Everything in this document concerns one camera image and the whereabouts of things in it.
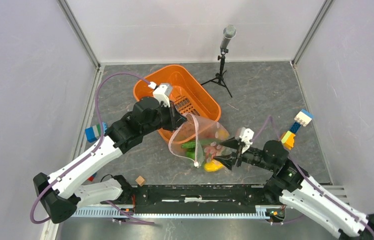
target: orange plastic basket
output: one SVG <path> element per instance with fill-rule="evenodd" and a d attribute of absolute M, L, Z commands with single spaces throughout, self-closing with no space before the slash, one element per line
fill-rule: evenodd
<path fill-rule="evenodd" d="M 192 113 L 214 121 L 218 121 L 221 117 L 219 104 L 183 66 L 168 65 L 145 78 L 158 85 L 162 83 L 171 84 L 173 90 L 169 99 L 175 103 L 175 107 L 181 114 Z M 153 90 L 141 80 L 135 84 L 133 93 L 137 101 L 146 96 L 153 96 Z M 168 143 L 172 132 L 163 129 L 158 132 Z M 186 136 L 186 140 L 183 142 L 190 141 L 195 137 L 194 126 L 192 124 L 183 126 L 179 134 Z"/>

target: plastic bag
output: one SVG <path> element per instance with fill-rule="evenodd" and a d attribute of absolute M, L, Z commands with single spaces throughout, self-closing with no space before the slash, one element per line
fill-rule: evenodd
<path fill-rule="evenodd" d="M 230 153 L 226 147 L 219 145 L 221 141 L 228 139 L 228 131 L 220 123 L 205 117 L 191 113 L 186 113 L 185 116 L 187 122 L 176 130 L 169 140 L 171 153 L 192 160 L 197 168 L 205 163 L 220 164 L 213 160 L 213 157 Z M 206 171 L 213 172 L 208 167 L 210 165 L 206 166 Z"/>

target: green pepper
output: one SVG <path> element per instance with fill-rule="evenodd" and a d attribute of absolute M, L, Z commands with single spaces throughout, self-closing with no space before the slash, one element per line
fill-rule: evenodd
<path fill-rule="evenodd" d="M 185 153 L 185 156 L 187 158 L 191 158 L 192 160 L 195 160 L 196 159 L 196 151 L 195 150 L 192 150 L 192 151 L 187 151 Z"/>
<path fill-rule="evenodd" d="M 216 142 L 218 144 L 221 141 L 217 138 L 203 139 L 203 140 L 200 140 L 200 145 L 201 146 L 206 146 L 206 145 L 210 145 L 213 142 Z M 189 142 L 183 143 L 181 145 L 181 147 L 183 149 L 193 149 L 193 148 L 196 147 L 196 141 L 194 140 L 194 141 L 189 141 Z"/>

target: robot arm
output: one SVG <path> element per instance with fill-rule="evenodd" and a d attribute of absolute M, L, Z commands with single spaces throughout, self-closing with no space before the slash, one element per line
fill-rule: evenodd
<path fill-rule="evenodd" d="M 118 199 L 124 191 L 123 186 L 127 184 L 124 179 L 112 178 L 90 185 L 82 183 L 108 162 L 142 143 L 145 135 L 158 129 L 174 131 L 186 122 L 186 118 L 175 109 L 173 102 L 169 101 L 172 87 L 167 83 L 158 87 L 155 83 L 152 84 L 151 87 L 155 89 L 153 97 L 143 97 L 134 104 L 132 111 L 114 122 L 106 130 L 103 141 L 95 152 L 93 149 L 97 147 L 97 142 L 65 167 L 48 176 L 39 173 L 34 177 L 37 196 L 57 180 L 40 200 L 53 223 L 68 219 L 77 208 Z M 90 155 L 88 159 L 82 161 L 87 155 Z M 64 177 L 60 177 L 75 164 L 79 165 Z"/>
<path fill-rule="evenodd" d="M 250 147 L 252 138 L 253 131 L 240 128 L 235 137 L 220 143 L 237 151 L 214 159 L 229 170 L 245 162 L 272 171 L 274 174 L 264 186 L 265 198 L 273 204 L 281 203 L 297 209 L 333 236 L 339 239 L 374 239 L 367 228 L 369 226 L 374 231 L 374 214 L 366 215 L 340 201 L 300 168 L 304 177 L 288 159 L 289 152 L 280 141 L 270 140 L 260 150 Z"/>

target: microphone stand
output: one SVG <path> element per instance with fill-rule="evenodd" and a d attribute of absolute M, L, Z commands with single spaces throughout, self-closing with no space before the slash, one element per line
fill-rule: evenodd
<path fill-rule="evenodd" d="M 226 88 L 228 93 L 229 93 L 229 96 L 232 97 L 232 94 L 229 91 L 228 86 L 226 85 L 226 83 L 224 81 L 224 74 L 226 73 L 226 70 L 224 71 L 225 54 L 227 54 L 227 53 L 228 53 L 227 49 L 221 49 L 221 56 L 218 56 L 218 61 L 219 60 L 221 61 L 221 65 L 219 67 L 219 73 L 216 73 L 214 78 L 208 80 L 207 82 L 202 83 L 201 86 L 203 86 L 206 83 L 210 83 L 210 82 L 215 83 L 219 86 L 223 86 L 224 88 Z"/>

